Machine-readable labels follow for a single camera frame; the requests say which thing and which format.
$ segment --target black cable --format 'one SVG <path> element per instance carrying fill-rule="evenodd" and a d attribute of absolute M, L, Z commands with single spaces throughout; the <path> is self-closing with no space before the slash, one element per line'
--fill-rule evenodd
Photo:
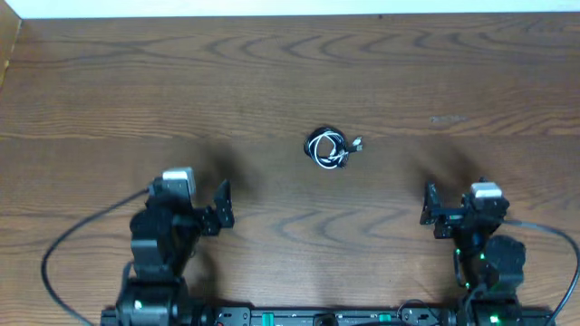
<path fill-rule="evenodd" d="M 461 281 L 461 270 L 459 269 L 461 251 L 459 249 L 453 252 L 453 273 L 455 273 L 455 281 L 457 281 L 457 285 L 459 287 L 467 287 L 464 282 Z"/>
<path fill-rule="evenodd" d="M 470 311 L 469 311 L 469 309 L 471 308 L 470 305 L 471 305 L 471 302 L 473 301 L 473 299 L 475 299 L 476 294 L 478 294 L 479 291 L 485 290 L 485 288 L 486 288 L 486 284 L 481 283 L 475 289 L 471 290 L 467 299 L 464 301 L 464 303 L 461 307 L 461 309 L 463 309 L 466 316 L 470 316 Z"/>
<path fill-rule="evenodd" d="M 327 157 L 318 155 L 318 144 L 322 139 L 328 139 L 333 143 L 333 150 Z M 316 129 L 308 136 L 304 143 L 304 153 L 314 163 L 326 169 L 344 168 L 349 154 L 360 150 L 363 150 L 361 137 L 355 139 L 349 147 L 344 134 L 340 130 L 332 127 L 320 127 Z"/>
<path fill-rule="evenodd" d="M 61 234 L 61 236 L 59 236 L 56 240 L 54 240 L 54 242 L 48 247 L 48 250 L 46 250 L 46 253 L 44 253 L 43 262 L 41 264 L 41 269 L 40 269 L 40 273 L 43 277 L 44 288 L 46 288 L 46 291 L 48 292 L 48 294 L 50 294 L 51 298 L 53 298 L 53 300 L 56 304 L 61 306 L 61 308 L 63 308 L 64 311 L 68 312 L 68 314 L 73 316 L 75 319 L 79 320 L 81 323 L 86 324 L 86 325 L 92 325 L 92 323 L 89 320 L 84 318 L 80 313 L 78 313 L 73 308 L 71 308 L 68 304 L 66 304 L 63 301 L 63 299 L 61 299 L 58 296 L 58 294 L 56 294 L 56 292 L 54 291 L 54 288 L 51 286 L 51 283 L 48 279 L 48 272 L 47 272 L 48 258 L 51 256 L 51 254 L 56 249 L 56 247 L 62 241 L 64 241 L 69 235 L 71 235 L 74 231 L 78 230 L 79 228 L 87 225 L 88 223 L 90 223 L 90 222 L 92 222 L 100 217 L 103 217 L 103 216 L 109 214 L 111 211 L 113 211 L 121 206 L 126 205 L 130 201 L 135 200 L 137 197 L 140 197 L 142 195 L 147 194 L 148 192 L 149 192 L 148 189 L 143 189 L 140 192 L 123 199 L 122 201 L 118 202 L 117 204 L 109 206 L 108 208 L 105 208 L 102 211 L 97 212 L 91 216 L 85 217 L 83 220 L 81 220 L 80 222 L 75 224 L 70 229 L 66 230 L 63 234 Z"/>
<path fill-rule="evenodd" d="M 423 300 L 419 300 L 419 299 L 409 299 L 406 302 L 404 302 L 399 307 L 399 309 L 397 309 L 397 318 L 399 318 L 403 324 L 410 325 L 409 323 L 405 322 L 402 319 L 402 307 L 406 306 L 407 304 L 409 304 L 411 302 L 418 302 L 418 303 L 422 304 L 425 308 L 427 308 L 427 310 L 429 311 L 429 313 L 431 314 L 431 316 L 433 316 L 433 318 L 435 318 L 437 320 L 437 322 L 431 324 L 430 326 L 436 326 L 436 325 L 439 325 L 440 324 L 440 316 L 437 313 L 435 313 L 427 303 L 425 303 Z"/>
<path fill-rule="evenodd" d="M 564 298 L 562 298 L 562 301 L 556 306 L 556 308 L 554 309 L 554 312 L 552 312 L 552 314 L 550 315 L 550 318 L 547 320 L 546 326 L 550 325 L 552 322 L 556 321 L 556 316 L 558 315 L 558 313 L 560 313 L 562 311 L 562 308 L 564 308 L 564 306 L 566 305 L 568 300 L 570 300 L 570 297 L 572 296 L 572 292 L 574 292 L 574 288 L 576 287 L 576 285 L 578 283 L 578 276 L 580 276 L 580 249 L 578 249 L 578 244 L 574 241 L 573 238 L 571 238 L 569 235 L 567 235 L 564 231 L 555 229 L 554 227 L 550 227 L 550 226 L 546 226 L 546 225 L 538 225 L 538 224 L 529 223 L 529 222 L 522 222 L 522 221 L 517 221 L 517 220 L 505 220 L 505 221 L 501 221 L 501 223 L 507 224 L 507 225 L 525 227 L 525 228 L 529 228 L 529 229 L 536 230 L 536 231 L 546 232 L 546 233 L 549 233 L 552 235 L 560 235 L 570 245 L 572 245 L 572 248 L 574 249 L 574 252 L 576 254 L 576 270 L 574 273 L 574 277 L 572 278 L 572 282 L 570 283 L 568 290 L 565 292 Z"/>

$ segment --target tangled earphone cable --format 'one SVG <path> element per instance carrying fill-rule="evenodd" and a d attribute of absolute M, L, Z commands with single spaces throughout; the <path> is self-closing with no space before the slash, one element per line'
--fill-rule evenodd
<path fill-rule="evenodd" d="M 333 150 L 327 157 L 318 155 L 318 144 L 322 139 L 328 139 L 333 143 Z M 346 137 L 340 130 L 332 127 L 321 127 L 313 131 L 306 139 L 304 153 L 321 168 L 344 168 L 349 154 L 363 150 L 361 140 L 362 137 L 358 137 L 349 147 L 346 143 Z"/>

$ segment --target tabletop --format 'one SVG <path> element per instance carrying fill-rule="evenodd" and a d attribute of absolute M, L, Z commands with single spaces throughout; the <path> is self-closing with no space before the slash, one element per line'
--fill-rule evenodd
<path fill-rule="evenodd" d="M 453 243 L 419 225 L 423 185 L 446 203 L 480 176 L 510 218 L 580 240 L 580 14 L 27 20 L 0 92 L 0 324 L 75 324 L 40 263 L 60 233 L 195 170 L 222 179 L 237 223 L 204 238 L 192 295 L 255 306 L 453 302 Z M 363 151 L 324 170 L 303 152 L 332 125 Z M 56 291 L 97 322 L 131 258 L 139 199 L 53 255 Z M 527 247 L 525 305 L 554 308 L 569 245 L 503 225 Z M 580 296 L 560 314 L 579 324 Z"/>

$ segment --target wood grain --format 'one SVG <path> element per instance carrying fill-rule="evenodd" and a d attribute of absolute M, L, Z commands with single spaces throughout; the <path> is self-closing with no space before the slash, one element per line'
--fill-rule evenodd
<path fill-rule="evenodd" d="M 26 21 L 0 95 L 0 324 L 75 324 L 40 279 L 74 221 L 196 170 L 224 177 L 237 224 L 188 265 L 208 298 L 275 305 L 448 302 L 451 241 L 419 225 L 422 184 L 448 202 L 480 175 L 510 214 L 580 240 L 579 14 Z M 305 136 L 363 136 L 344 170 Z M 49 265 L 97 321 L 131 259 L 138 201 L 88 225 Z M 504 226 L 528 248 L 525 304 L 555 307 L 574 270 L 560 239 Z M 578 295 L 559 317 L 579 324 Z"/>

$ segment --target wire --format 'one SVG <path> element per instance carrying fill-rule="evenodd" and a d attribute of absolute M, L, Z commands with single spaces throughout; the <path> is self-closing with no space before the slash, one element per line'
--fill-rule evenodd
<path fill-rule="evenodd" d="M 322 139 L 328 139 L 333 143 L 333 150 L 327 157 L 318 155 L 318 144 Z M 346 137 L 340 130 L 332 127 L 321 127 L 313 131 L 306 139 L 304 153 L 321 168 L 344 168 L 350 153 L 363 150 L 361 139 L 361 137 L 355 139 L 353 145 L 348 147 Z"/>
<path fill-rule="evenodd" d="M 539 224 L 535 224 L 535 223 L 522 222 L 522 221 L 517 221 L 517 220 L 505 220 L 505 221 L 501 221 L 501 223 L 507 224 L 507 225 L 525 227 L 525 228 L 529 228 L 529 229 L 536 230 L 536 231 L 546 232 L 546 233 L 549 233 L 552 235 L 560 235 L 570 245 L 572 245 L 572 248 L 574 249 L 574 252 L 576 254 L 576 270 L 574 273 L 574 277 L 572 278 L 572 282 L 570 283 L 570 286 L 568 286 L 568 290 L 565 292 L 564 298 L 562 298 L 562 301 L 556 306 L 556 308 L 554 309 L 554 312 L 552 312 L 552 314 L 550 315 L 550 318 L 547 320 L 546 326 L 550 325 L 552 322 L 556 321 L 556 316 L 558 315 L 558 313 L 560 313 L 562 311 L 562 308 L 564 308 L 564 306 L 566 305 L 568 300 L 570 300 L 570 297 L 572 296 L 572 292 L 574 292 L 574 288 L 578 284 L 578 276 L 580 276 L 580 249 L 578 249 L 578 244 L 574 241 L 573 238 L 571 238 L 569 235 L 567 235 L 564 231 L 555 229 L 554 227 L 551 227 L 551 226 L 539 225 Z"/>
<path fill-rule="evenodd" d="M 48 258 L 50 258 L 51 254 L 56 249 L 56 247 L 62 241 L 64 241 L 69 235 L 71 235 L 74 231 L 80 229 L 81 227 L 89 224 L 90 222 L 92 222 L 100 217 L 103 217 L 103 216 L 109 214 L 111 211 L 113 211 L 121 206 L 126 205 L 130 201 L 135 200 L 137 197 L 145 195 L 148 191 L 149 191 L 148 189 L 143 189 L 140 192 L 123 199 L 122 201 L 118 202 L 117 204 L 113 204 L 113 205 L 109 206 L 108 208 L 103 209 L 100 212 L 97 212 L 91 216 L 85 217 L 83 220 L 81 220 L 80 222 L 75 224 L 70 229 L 66 230 L 63 234 L 61 234 L 61 236 L 59 236 L 56 240 L 54 240 L 54 242 L 48 247 L 48 250 L 46 250 L 46 253 L 44 253 L 43 262 L 41 264 L 41 269 L 40 269 L 40 273 L 43 277 L 44 288 L 46 288 L 46 291 L 48 292 L 48 294 L 50 294 L 51 298 L 53 298 L 53 300 L 56 304 L 61 306 L 61 308 L 63 308 L 63 310 L 65 312 L 68 312 L 68 314 L 70 314 L 75 319 L 79 320 L 81 323 L 83 323 L 85 325 L 92 325 L 92 323 L 89 320 L 87 320 L 85 317 L 83 317 L 80 313 L 78 313 L 73 308 L 71 308 L 71 306 L 66 304 L 63 301 L 63 299 L 61 299 L 58 296 L 58 294 L 56 294 L 56 292 L 54 291 L 54 288 L 51 286 L 51 283 L 48 279 L 48 272 L 47 272 Z"/>
<path fill-rule="evenodd" d="M 470 315 L 470 313 L 469 313 L 469 308 L 471 307 L 470 304 L 473 301 L 473 299 L 475 299 L 476 294 L 480 291 L 483 291 L 485 288 L 486 288 L 486 284 L 481 283 L 480 285 L 476 286 L 475 289 L 471 290 L 467 299 L 464 301 L 464 303 L 461 307 L 466 316 Z"/>
<path fill-rule="evenodd" d="M 430 307 L 430 306 L 429 306 L 427 303 L 425 303 L 423 300 L 419 300 L 419 299 L 409 299 L 409 300 L 407 300 L 406 302 L 404 302 L 404 303 L 403 303 L 403 304 L 402 304 L 402 305 L 399 307 L 399 309 L 397 309 L 397 315 L 396 315 L 396 316 L 397 316 L 397 318 L 399 318 L 399 319 L 401 320 L 401 322 L 402 322 L 404 325 L 410 325 L 410 324 L 409 324 L 409 323 L 407 323 L 407 322 L 405 322 L 405 321 L 402 319 L 402 313 L 401 313 L 401 311 L 402 311 L 402 307 L 404 307 L 404 306 L 408 305 L 408 304 L 409 304 L 409 303 L 411 303 L 411 302 L 418 302 L 418 303 L 422 304 L 423 306 L 425 306 L 425 308 L 427 308 L 427 310 L 429 311 L 429 313 L 431 314 L 431 316 L 433 316 L 433 318 L 435 318 L 435 319 L 437 320 L 437 322 L 435 322 L 435 323 L 431 324 L 430 326 L 436 326 L 436 325 L 439 325 L 439 324 L 440 324 L 440 316 L 439 316 L 437 313 L 435 313 L 435 312 L 434 312 L 434 311 L 431 309 L 431 307 Z"/>

